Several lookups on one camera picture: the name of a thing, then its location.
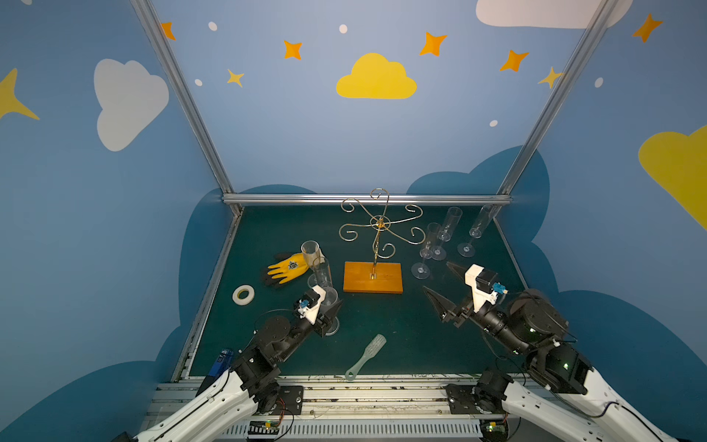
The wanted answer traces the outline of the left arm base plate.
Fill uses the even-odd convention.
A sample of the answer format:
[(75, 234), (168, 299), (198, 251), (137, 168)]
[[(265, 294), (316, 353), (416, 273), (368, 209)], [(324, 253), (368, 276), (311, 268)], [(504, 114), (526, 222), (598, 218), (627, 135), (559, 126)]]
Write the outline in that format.
[(304, 401), (303, 386), (281, 386), (270, 410), (270, 415), (280, 415), (285, 409), (287, 414), (300, 415)]

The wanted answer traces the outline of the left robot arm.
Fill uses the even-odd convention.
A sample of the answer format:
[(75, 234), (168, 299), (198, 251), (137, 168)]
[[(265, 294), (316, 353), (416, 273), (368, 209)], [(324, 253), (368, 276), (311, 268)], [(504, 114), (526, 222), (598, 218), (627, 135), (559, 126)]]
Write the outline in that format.
[(235, 356), (228, 370), (211, 386), (161, 423), (116, 441), (213, 441), (228, 427), (274, 408), (280, 385), (279, 365), (287, 361), (313, 333), (323, 336), (342, 307), (336, 301), (317, 307), (312, 320), (296, 312), (269, 318), (250, 344)]

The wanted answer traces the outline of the clear glass top back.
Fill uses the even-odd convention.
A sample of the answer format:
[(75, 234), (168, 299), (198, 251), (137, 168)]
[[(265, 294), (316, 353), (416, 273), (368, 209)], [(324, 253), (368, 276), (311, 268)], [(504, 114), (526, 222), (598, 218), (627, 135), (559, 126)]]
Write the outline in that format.
[[(338, 298), (338, 292), (335, 288), (333, 287), (325, 287), (324, 288), (326, 292), (325, 299), (322, 301), (321, 306), (323, 308), (325, 307), (331, 307), (334, 303), (336, 303), (339, 298)], [(340, 329), (340, 321), (338, 318), (334, 318), (333, 321), (331, 322), (331, 326), (327, 329), (325, 332), (325, 336), (333, 336), (335, 333), (337, 333)]]

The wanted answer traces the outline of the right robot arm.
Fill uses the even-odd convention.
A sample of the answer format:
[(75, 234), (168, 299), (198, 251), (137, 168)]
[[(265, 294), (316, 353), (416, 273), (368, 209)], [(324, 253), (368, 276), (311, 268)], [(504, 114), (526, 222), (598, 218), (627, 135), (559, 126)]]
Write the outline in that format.
[(507, 291), (496, 272), (478, 264), (447, 267), (469, 287), (469, 295), (456, 304), (426, 287), (423, 292), (440, 320), (456, 327), (475, 323), (482, 335), (524, 357), (523, 374), (555, 398), (549, 401), (510, 375), (488, 369), (472, 387), (447, 385), (451, 412), (514, 415), (563, 441), (672, 440), (611, 388), (568, 341), (568, 320), (544, 294), (526, 289), (502, 311)]

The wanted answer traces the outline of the clear glass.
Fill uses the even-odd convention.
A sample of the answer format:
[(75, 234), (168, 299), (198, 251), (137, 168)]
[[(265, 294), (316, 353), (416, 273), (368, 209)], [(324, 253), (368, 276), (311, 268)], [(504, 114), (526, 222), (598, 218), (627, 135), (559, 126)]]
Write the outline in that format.
[(444, 261), (447, 258), (447, 251), (444, 249), (444, 244), (451, 241), (462, 215), (463, 211), (458, 206), (452, 206), (447, 210), (444, 222), (437, 232), (436, 245), (432, 248), (433, 260)]
[[(325, 307), (331, 307), (334, 303), (336, 303), (339, 298), (338, 298), (338, 292), (335, 288), (333, 287), (325, 287), (324, 288), (326, 292), (325, 299), (322, 301), (321, 306), (323, 308)], [(340, 329), (340, 321), (338, 318), (334, 318), (333, 321), (331, 322), (331, 326), (327, 329), (325, 332), (325, 336), (333, 336), (335, 333), (337, 333)]]
[(458, 254), (465, 258), (471, 258), (475, 254), (474, 241), (480, 239), (496, 217), (500, 207), (486, 204), (483, 206), (477, 217), (475, 218), (471, 229), (469, 230), (469, 239), (458, 245)]
[(331, 276), (330, 261), (326, 258), (320, 258), (316, 261), (313, 268), (314, 281), (312, 286), (318, 285), (322, 288), (333, 287), (333, 277)]
[(435, 249), (438, 245), (438, 235), (441, 229), (439, 223), (430, 223), (425, 232), (425, 242), (421, 246), (419, 263), (412, 266), (412, 275), (418, 280), (429, 278), (431, 271), (427, 264), (435, 256)]
[(320, 245), (317, 241), (305, 241), (302, 243), (300, 248), (305, 263), (309, 267), (310, 274), (307, 279), (307, 286), (309, 288), (314, 287), (317, 284), (317, 271), (322, 262), (324, 261), (323, 254), (321, 252)]

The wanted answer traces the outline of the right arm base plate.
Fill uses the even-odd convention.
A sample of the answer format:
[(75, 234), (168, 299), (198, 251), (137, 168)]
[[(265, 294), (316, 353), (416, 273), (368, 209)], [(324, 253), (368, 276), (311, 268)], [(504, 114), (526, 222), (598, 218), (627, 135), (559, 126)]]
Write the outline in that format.
[(476, 386), (447, 384), (447, 403), (451, 414), (494, 414), (497, 412), (495, 400)]

